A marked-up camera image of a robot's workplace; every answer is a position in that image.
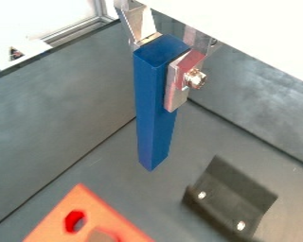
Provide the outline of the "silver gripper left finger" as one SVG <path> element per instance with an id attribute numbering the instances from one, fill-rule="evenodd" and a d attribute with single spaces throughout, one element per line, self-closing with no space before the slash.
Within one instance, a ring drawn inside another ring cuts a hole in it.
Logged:
<path id="1" fill-rule="evenodd" d="M 135 0 L 114 0 L 114 7 L 129 35 L 131 51 L 135 51 L 162 36 L 157 31 L 153 10 Z"/>

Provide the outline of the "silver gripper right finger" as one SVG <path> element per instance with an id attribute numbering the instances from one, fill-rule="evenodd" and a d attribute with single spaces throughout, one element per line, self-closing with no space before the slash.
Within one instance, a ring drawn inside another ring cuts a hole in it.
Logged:
<path id="1" fill-rule="evenodd" d="M 184 42 L 192 49 L 169 64 L 165 94 L 165 109 L 169 112 L 174 112 L 188 101 L 190 90 L 200 90 L 205 85 L 205 60 L 222 47 L 221 41 L 190 26 L 185 27 Z"/>

